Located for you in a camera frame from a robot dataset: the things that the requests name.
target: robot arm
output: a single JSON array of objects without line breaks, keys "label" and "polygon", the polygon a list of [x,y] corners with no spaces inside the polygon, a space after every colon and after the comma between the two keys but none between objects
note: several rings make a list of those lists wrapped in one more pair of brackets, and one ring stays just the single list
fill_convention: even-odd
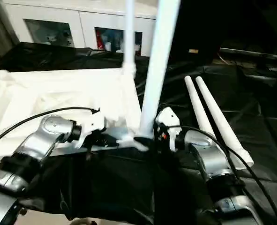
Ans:
[{"label": "robot arm", "polygon": [[168,128],[180,124],[171,108],[161,111],[156,123],[156,138],[166,142],[169,150],[187,150],[195,157],[221,224],[263,224],[219,146],[200,132],[189,130],[185,133],[179,127]]},{"label": "robot arm", "polygon": [[[97,115],[96,118],[98,119],[95,123],[97,126],[89,127],[90,132],[105,129],[105,118],[100,115]],[[13,224],[21,209],[18,200],[11,195],[27,190],[34,177],[38,175],[44,161],[58,143],[79,140],[82,132],[82,127],[75,121],[56,115],[46,116],[40,122],[37,131],[29,135],[12,156],[2,159],[0,225]]]}]

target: white cylindrical rod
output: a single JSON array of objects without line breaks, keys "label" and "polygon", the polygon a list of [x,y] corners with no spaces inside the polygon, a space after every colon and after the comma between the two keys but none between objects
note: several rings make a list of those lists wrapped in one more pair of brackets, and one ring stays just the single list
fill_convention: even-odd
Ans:
[{"label": "white cylindrical rod", "polygon": [[190,76],[185,77],[186,87],[189,93],[191,104],[195,112],[196,120],[198,121],[199,128],[215,137],[213,129],[210,125],[209,119],[205,113],[198,93],[196,92],[194,83]]},{"label": "white cylindrical rod", "polygon": [[159,105],[179,6],[180,0],[159,1],[148,77],[144,91],[141,123],[137,135],[151,138],[154,136],[153,124]]},{"label": "white cylindrical rod", "polygon": [[134,31],[135,0],[126,0],[126,29],[124,30],[124,61],[125,75],[135,76],[135,31]]},{"label": "white cylindrical rod", "polygon": [[[199,89],[204,97],[204,100],[210,110],[210,113],[217,125],[217,128],[219,132],[221,133],[221,136],[225,142],[225,144],[234,150],[237,154],[239,154],[245,162],[252,166],[254,164],[254,161],[252,160],[250,154],[248,151],[246,151],[241,143],[239,142],[237,136],[233,132],[232,128],[230,127],[228,121],[226,120],[225,116],[223,115],[222,111],[218,107],[217,103],[215,102],[212,94],[208,90],[205,82],[203,79],[199,76],[196,78],[196,82],[199,86]],[[245,169],[246,167],[243,165],[243,163],[232,153],[230,153],[230,157],[236,167],[236,169],[241,170]]]}]

